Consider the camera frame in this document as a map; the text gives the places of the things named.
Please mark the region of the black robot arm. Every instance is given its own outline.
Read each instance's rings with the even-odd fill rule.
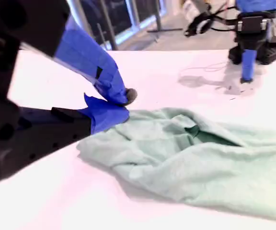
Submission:
[[[53,57],[68,16],[65,0],[0,0],[0,180],[90,135],[90,118],[76,110],[21,108],[7,98],[20,44]]]

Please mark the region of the metal pole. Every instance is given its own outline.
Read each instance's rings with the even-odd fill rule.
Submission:
[[[139,19],[136,0],[126,0],[126,1],[130,5],[129,11],[131,11],[131,15],[133,16],[133,25],[136,27],[140,27],[140,19]]]
[[[182,28],[171,28],[163,29],[161,24],[161,15],[160,15],[160,2],[159,0],[152,0],[152,10],[155,14],[157,30],[148,30],[148,33],[157,33],[157,32],[168,32],[168,31],[182,31]]]
[[[160,16],[160,11],[161,10],[160,10],[158,0],[153,0],[153,9],[154,9],[154,14],[155,14],[155,18],[156,18],[157,30],[161,31],[162,30],[161,16]]]
[[[112,50],[118,50],[118,46],[115,42],[114,29],[113,29],[113,26],[112,26],[110,18],[109,18],[109,14],[108,14],[108,10],[107,10],[105,1],[104,0],[99,0],[99,1],[100,1],[103,17],[104,17],[105,29],[107,31],[108,40],[110,42],[111,48],[112,48]]]
[[[92,29],[88,23],[85,12],[81,6],[81,0],[67,0],[71,9],[71,14],[75,22],[90,35],[90,37],[94,37]]]
[[[103,42],[103,46],[105,47],[106,50],[107,49],[107,46],[106,46],[106,41],[105,41],[105,38],[104,38],[104,34],[103,34],[103,30],[101,28],[101,25],[99,23],[96,24],[98,26],[98,30],[99,30],[99,33],[100,33],[100,36],[101,36],[101,40]]]

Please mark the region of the black cable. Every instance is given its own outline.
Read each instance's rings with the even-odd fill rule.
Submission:
[[[228,31],[233,31],[234,30],[234,29],[226,29],[226,30],[224,30],[224,29],[216,29],[216,28],[213,28],[213,27],[211,27],[211,29],[214,30],[214,31],[218,31],[218,32],[228,32]]]
[[[223,4],[223,5],[219,8],[219,10],[217,10],[214,14],[212,14],[212,16],[213,16],[214,18],[217,18],[217,19],[220,19],[220,20],[222,20],[222,21],[225,21],[225,22],[229,23],[229,24],[226,23],[227,25],[234,25],[235,22],[236,22],[235,19],[223,19],[223,18],[221,18],[221,17],[218,16],[218,14],[220,14],[220,13],[222,13],[222,12],[224,12],[224,11],[236,9],[236,6],[231,6],[231,7],[228,7],[227,9],[222,10],[222,8],[224,7],[224,5],[225,5],[225,4]],[[211,29],[214,30],[214,31],[219,31],[219,32],[229,32],[229,31],[233,31],[233,30],[234,30],[234,29],[217,29],[217,28],[214,28],[214,27],[211,27]]]

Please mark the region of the blue tape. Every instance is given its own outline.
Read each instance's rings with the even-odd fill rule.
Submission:
[[[127,121],[129,118],[129,111],[124,107],[95,97],[88,97],[87,95],[84,97],[88,108],[78,111],[91,119],[92,135],[109,130],[115,125]]]
[[[276,0],[237,0],[237,6],[243,13],[276,10]]]
[[[69,20],[66,26],[55,58],[83,74],[107,101],[115,104],[128,102],[122,77],[113,58],[73,20]],[[103,71],[97,79],[98,67]]]
[[[242,54],[242,79],[246,81],[253,79],[256,56],[257,51],[250,49],[246,49]]]

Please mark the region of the towel fold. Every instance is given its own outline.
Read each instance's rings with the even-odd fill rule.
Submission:
[[[274,130],[215,123],[185,109],[131,111],[126,123],[78,149],[83,161],[158,195],[276,220]]]

